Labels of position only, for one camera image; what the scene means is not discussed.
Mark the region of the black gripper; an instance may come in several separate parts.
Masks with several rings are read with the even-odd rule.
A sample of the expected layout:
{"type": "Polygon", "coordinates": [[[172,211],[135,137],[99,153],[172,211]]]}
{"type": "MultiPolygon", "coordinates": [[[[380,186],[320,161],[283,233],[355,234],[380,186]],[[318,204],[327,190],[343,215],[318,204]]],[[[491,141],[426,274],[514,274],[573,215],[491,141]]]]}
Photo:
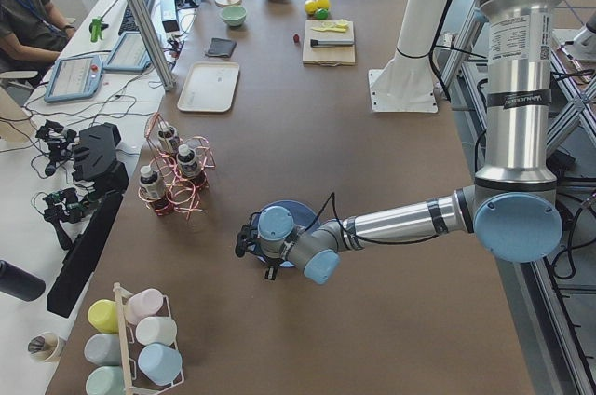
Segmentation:
{"type": "Polygon", "coordinates": [[[236,257],[244,257],[246,253],[259,255],[257,229],[250,224],[241,227],[235,246],[236,257]]]}

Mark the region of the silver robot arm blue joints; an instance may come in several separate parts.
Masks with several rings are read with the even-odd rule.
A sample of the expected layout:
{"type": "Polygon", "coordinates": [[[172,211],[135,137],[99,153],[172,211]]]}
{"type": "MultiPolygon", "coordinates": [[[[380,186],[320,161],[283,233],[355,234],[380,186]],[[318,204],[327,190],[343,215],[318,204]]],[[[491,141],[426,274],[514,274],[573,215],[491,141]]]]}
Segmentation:
{"type": "Polygon", "coordinates": [[[450,196],[348,219],[331,219],[312,233],[283,207],[261,211],[258,250],[273,279],[289,261],[318,284],[339,254],[369,244],[415,244],[462,230],[494,256],[533,262],[562,236],[556,179],[547,168],[550,34],[562,0],[478,0],[489,22],[486,152],[472,186],[450,196]]]}

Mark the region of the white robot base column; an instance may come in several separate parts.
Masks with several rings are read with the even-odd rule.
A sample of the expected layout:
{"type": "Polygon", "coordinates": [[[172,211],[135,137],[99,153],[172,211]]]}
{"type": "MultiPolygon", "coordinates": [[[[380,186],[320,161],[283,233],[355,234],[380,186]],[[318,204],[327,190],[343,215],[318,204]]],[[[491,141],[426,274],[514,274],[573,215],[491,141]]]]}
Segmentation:
{"type": "Polygon", "coordinates": [[[407,0],[395,55],[369,71],[371,106],[376,113],[436,113],[430,60],[448,0],[407,0]]]}

